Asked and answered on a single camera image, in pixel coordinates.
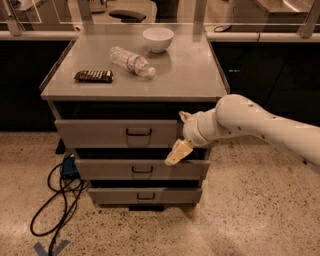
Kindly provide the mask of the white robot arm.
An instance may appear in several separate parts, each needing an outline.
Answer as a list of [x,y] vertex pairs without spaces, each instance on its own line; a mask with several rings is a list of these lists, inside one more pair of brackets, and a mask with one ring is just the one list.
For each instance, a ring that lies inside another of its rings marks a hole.
[[175,142],[166,165],[177,164],[194,148],[215,140],[252,135],[320,172],[320,128],[274,115],[244,96],[229,94],[211,110],[194,114],[180,111],[179,115],[184,139]]

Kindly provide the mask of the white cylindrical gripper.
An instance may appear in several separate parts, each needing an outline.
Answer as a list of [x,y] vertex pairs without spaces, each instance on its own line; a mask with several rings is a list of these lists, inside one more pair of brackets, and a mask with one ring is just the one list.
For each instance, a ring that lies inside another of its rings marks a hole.
[[208,145],[221,137],[214,109],[194,114],[180,111],[179,116],[184,123],[182,133],[185,140],[178,139],[173,145],[165,159],[168,166],[176,165],[187,157],[193,151],[193,147]]

